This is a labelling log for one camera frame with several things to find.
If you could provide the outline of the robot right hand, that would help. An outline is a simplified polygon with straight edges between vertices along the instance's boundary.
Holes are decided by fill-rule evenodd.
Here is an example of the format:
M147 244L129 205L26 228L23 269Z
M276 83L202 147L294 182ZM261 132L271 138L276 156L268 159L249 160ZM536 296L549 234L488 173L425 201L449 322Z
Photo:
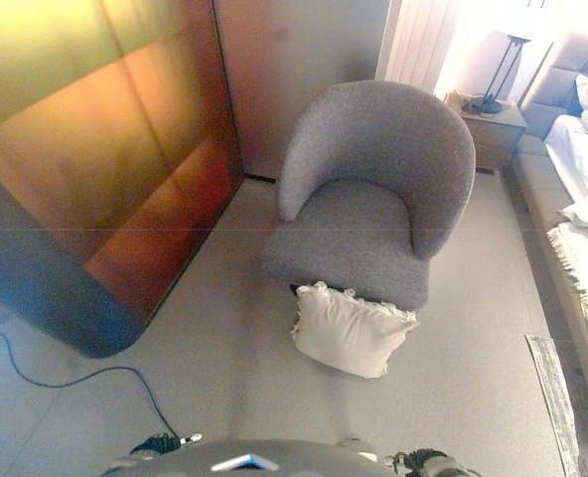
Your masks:
M470 476L455 458L432 448L418 449L410 453L397 452L387 455L383 465L391 468L398 476L405 469L405 476Z

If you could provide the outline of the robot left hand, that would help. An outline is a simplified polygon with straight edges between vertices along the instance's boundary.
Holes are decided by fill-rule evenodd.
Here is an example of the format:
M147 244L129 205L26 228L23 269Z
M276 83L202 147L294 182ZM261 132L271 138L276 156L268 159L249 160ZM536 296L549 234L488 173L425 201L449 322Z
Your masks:
M188 436L175 436L168 433L155 434L143 443L136 445L130 454L138 452L153 452L157 454L166 454L180 449L181 447L196 444L202 441L204 436L199 433L193 433Z

